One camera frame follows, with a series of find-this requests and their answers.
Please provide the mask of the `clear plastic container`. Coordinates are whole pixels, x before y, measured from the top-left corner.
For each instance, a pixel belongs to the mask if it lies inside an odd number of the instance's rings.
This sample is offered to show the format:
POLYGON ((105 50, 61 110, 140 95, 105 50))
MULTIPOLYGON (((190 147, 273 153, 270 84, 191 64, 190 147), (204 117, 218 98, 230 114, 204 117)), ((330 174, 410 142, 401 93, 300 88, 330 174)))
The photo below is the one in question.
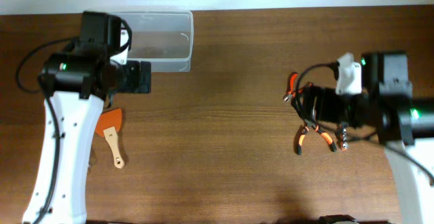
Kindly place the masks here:
POLYGON ((149 62, 156 73, 191 70, 194 45, 193 13, 188 10, 116 12, 132 30, 128 60, 149 62))

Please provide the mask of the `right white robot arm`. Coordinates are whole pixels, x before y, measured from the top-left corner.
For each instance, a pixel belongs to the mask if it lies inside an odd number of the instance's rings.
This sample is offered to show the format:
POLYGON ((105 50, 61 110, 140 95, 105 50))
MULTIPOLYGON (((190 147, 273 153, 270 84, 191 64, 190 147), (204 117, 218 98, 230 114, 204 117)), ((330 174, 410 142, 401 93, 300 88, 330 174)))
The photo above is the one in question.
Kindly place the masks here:
POLYGON ((347 144, 367 141, 384 148, 403 223, 433 222, 433 99, 414 98, 404 51, 366 52, 360 61, 346 53, 325 64, 335 88, 295 85, 301 119, 323 128, 369 126, 363 136, 335 133, 347 144))

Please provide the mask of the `small red cutting pliers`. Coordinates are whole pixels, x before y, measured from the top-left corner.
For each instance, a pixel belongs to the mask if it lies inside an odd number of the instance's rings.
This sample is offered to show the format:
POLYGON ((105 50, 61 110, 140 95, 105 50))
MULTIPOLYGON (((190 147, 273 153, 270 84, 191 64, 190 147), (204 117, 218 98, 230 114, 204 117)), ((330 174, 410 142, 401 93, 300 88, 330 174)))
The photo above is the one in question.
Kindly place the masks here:
MULTIPOLYGON (((290 102, 293 98, 296 97, 295 85, 296 85, 297 78, 298 78, 297 72, 291 73, 290 76, 288 77, 288 86, 287 86, 286 94, 283 96, 283 102, 290 102)), ((302 88, 298 90, 299 97, 302 98, 302 94, 304 90, 312 86, 313 83, 308 81, 302 88)))

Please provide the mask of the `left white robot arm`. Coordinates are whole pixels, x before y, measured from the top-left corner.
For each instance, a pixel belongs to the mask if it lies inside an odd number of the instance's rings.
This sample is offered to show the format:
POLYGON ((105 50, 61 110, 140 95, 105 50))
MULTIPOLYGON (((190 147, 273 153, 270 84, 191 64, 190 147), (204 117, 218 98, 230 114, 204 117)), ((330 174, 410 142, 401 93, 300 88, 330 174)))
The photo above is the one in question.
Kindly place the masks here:
POLYGON ((85 223, 85 184, 92 141, 104 105, 118 93, 151 92, 151 64, 127 59, 133 31, 126 20, 85 11, 80 33, 37 76, 45 132, 23 223, 85 223))

